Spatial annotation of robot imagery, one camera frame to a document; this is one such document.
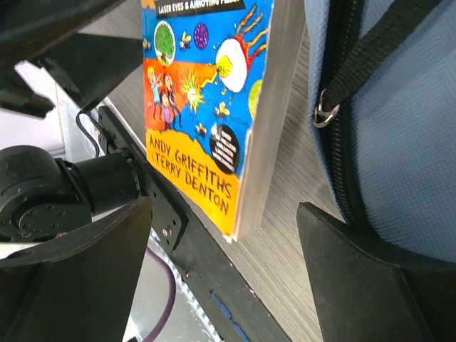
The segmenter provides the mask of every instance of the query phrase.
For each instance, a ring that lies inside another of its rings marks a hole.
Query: wooden table
[[[140,11],[139,1],[129,0],[84,31],[142,38]],[[304,20],[304,3],[302,11]],[[299,243],[296,209],[299,202],[309,201],[338,216],[309,137],[308,59],[309,40],[305,35],[261,228],[240,243],[228,245],[217,228],[195,208],[257,296],[295,342],[321,341]],[[144,142],[142,79],[143,68],[140,67],[109,99]]]

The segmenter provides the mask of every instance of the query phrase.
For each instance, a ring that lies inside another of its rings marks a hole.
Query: colorful book cover
[[[237,237],[273,0],[142,0],[147,159]]]

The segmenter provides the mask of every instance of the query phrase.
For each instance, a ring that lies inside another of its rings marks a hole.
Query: black circle with white text
[[[227,125],[217,125],[211,130],[209,146],[219,169],[227,175],[235,173],[239,164],[239,142],[232,129]]]

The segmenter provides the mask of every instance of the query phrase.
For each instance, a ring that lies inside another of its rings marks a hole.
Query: zipper pull loop
[[[321,92],[320,101],[318,102],[318,105],[315,107],[315,111],[313,112],[313,125],[317,128],[324,128],[329,125],[329,123],[336,117],[337,113],[339,113],[339,109],[341,108],[341,105],[337,105],[329,112],[325,112],[323,110],[323,95],[325,91],[326,89],[323,89]]]

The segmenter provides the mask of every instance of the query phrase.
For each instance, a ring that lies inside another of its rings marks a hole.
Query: blue pouch
[[[305,5],[312,138],[344,219],[456,261],[456,1]]]

